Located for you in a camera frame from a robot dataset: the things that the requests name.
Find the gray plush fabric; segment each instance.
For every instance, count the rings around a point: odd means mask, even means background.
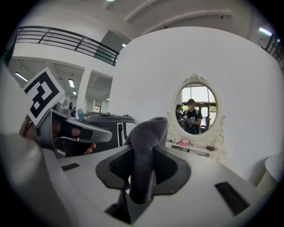
[[[155,117],[132,129],[125,142],[125,145],[131,144],[134,148],[129,195],[137,204],[144,204],[152,199],[152,189],[156,185],[153,147],[165,146],[167,133],[168,120],[165,117]]]

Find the fluorescent light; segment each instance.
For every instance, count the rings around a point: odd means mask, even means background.
[[[269,35],[269,36],[272,36],[272,32],[270,32],[270,31],[264,29],[263,27],[260,27],[260,28],[259,28],[259,31],[261,31],[261,32],[263,32],[263,33],[265,33],[265,34],[267,34],[267,35]]]
[[[24,81],[28,82],[28,80],[23,77],[20,73],[15,73],[18,77],[20,77],[21,79],[23,79]]]
[[[70,86],[71,86],[71,87],[74,87],[73,80],[69,79],[69,83],[70,83]]]

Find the white column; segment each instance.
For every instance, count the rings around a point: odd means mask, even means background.
[[[91,68],[85,68],[80,87],[79,87],[79,92],[78,92],[78,98],[77,98],[77,104],[76,104],[76,118],[78,119],[78,109],[82,108],[83,110],[85,109],[85,96],[86,96],[86,91],[87,91],[87,86],[90,78],[90,74],[92,72]]]

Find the carved mirror ornament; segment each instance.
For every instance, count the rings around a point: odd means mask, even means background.
[[[178,123],[175,113],[176,108],[176,97],[177,95],[187,86],[193,84],[201,84],[201,86],[206,86],[214,95],[216,101],[217,114],[214,123],[211,127],[201,134],[189,134],[187,133]],[[224,143],[224,131],[223,124],[225,120],[225,116],[223,116],[222,103],[220,96],[216,92],[216,90],[209,84],[208,80],[204,79],[202,76],[194,73],[190,77],[186,78],[181,84],[176,88],[174,92],[174,97],[172,100],[172,104],[170,105],[170,110],[167,113],[167,118],[169,121],[169,130],[168,130],[168,139],[175,139],[176,141],[180,141],[181,139],[190,139],[194,141],[197,145],[200,146],[214,146],[218,148],[218,151],[221,153],[225,153],[225,149],[223,147]]]

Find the window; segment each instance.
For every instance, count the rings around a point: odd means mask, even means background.
[[[101,107],[100,106],[94,106],[94,112],[100,113]]]

